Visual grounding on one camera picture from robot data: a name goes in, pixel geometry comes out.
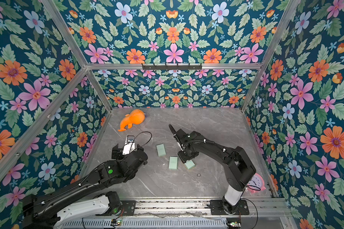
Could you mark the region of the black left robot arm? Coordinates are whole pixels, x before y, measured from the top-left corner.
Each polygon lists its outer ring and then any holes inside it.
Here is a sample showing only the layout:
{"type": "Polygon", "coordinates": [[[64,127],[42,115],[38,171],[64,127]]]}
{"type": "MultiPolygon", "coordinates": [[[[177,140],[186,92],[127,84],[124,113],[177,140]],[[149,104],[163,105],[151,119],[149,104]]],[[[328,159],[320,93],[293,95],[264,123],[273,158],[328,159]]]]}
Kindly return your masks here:
{"type": "Polygon", "coordinates": [[[138,169],[147,164],[148,156],[143,148],[137,148],[120,160],[106,161],[88,175],[53,193],[23,199],[22,226],[25,229],[60,229],[75,219],[92,215],[112,215],[122,211],[122,203],[115,191],[93,199],[83,198],[125,183],[135,177],[138,169]]]}

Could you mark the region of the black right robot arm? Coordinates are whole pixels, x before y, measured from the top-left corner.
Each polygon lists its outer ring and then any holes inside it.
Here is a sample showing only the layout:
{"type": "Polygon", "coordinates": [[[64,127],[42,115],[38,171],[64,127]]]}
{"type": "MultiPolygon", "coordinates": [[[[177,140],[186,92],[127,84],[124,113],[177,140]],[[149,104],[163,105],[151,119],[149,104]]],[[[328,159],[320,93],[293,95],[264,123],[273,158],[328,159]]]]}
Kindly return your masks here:
{"type": "Polygon", "coordinates": [[[183,163],[191,161],[200,153],[220,163],[225,172],[228,189],[222,198],[222,207],[215,208],[227,214],[237,212],[242,195],[256,174],[256,168],[245,150],[241,147],[220,145],[196,131],[188,134],[182,129],[176,131],[172,125],[169,125],[169,128],[181,149],[178,157],[183,163]]]}

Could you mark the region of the mint green box lid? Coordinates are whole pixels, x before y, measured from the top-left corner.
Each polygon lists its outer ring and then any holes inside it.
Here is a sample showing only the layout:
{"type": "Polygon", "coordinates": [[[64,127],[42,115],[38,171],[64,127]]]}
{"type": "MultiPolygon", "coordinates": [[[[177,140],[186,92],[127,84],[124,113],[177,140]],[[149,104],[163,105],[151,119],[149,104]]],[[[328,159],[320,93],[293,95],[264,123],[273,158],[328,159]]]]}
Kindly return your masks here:
{"type": "Polygon", "coordinates": [[[178,168],[178,157],[171,156],[169,158],[169,169],[171,170],[177,170],[178,168]]]}

